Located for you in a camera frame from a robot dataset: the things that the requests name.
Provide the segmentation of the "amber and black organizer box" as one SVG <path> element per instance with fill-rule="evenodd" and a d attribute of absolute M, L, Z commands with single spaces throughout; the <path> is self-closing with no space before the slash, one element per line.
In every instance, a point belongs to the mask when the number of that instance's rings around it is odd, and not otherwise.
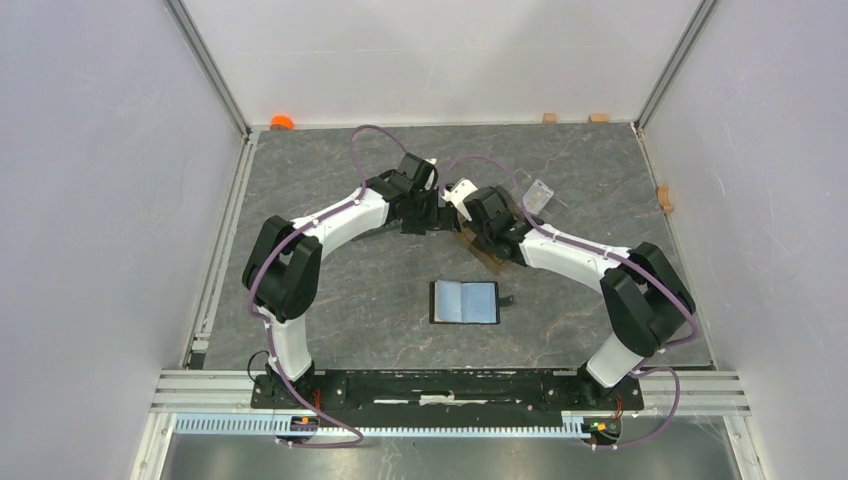
<path fill-rule="evenodd" d="M 456 234 L 460 243 L 494 275 L 499 275 L 510 265 L 510 262 L 497 257 L 485 248 L 482 240 L 470 229 L 463 228 Z"/>

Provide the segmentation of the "black card holder wallet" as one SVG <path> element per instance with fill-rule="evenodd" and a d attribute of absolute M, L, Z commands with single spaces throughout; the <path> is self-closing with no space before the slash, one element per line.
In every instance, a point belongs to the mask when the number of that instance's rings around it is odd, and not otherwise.
<path fill-rule="evenodd" d="M 501 296 L 496 281 L 436 280 L 429 284 L 429 322 L 436 325 L 498 325 L 513 295 Z"/>

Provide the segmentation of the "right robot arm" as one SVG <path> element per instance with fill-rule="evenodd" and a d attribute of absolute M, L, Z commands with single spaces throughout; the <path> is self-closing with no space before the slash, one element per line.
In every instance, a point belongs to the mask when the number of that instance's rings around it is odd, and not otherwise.
<path fill-rule="evenodd" d="M 684 325 L 691 328 L 690 339 L 698 335 L 695 302 L 658 246 L 613 247 L 544 226 L 501 187 L 478 188 L 464 180 L 441 197 L 483 255 L 559 274 L 602 296 L 612 332 L 579 369 L 577 392 L 585 405 L 606 406 L 625 376 L 678 344 L 675 336 Z"/>

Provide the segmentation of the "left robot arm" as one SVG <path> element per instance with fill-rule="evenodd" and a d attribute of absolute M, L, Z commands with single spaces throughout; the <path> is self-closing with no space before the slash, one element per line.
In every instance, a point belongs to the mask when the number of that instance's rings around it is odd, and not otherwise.
<path fill-rule="evenodd" d="M 436 229 L 438 180 L 434 161 L 407 153 L 396 168 L 363 179 L 352 193 L 316 213 L 293 220 L 275 215 L 263 223 L 242 283 L 248 291 L 248 313 L 266 332 L 275 392 L 288 406 L 302 407 L 314 394 L 306 313 L 317 296 L 324 259 L 393 221 L 405 233 Z"/>

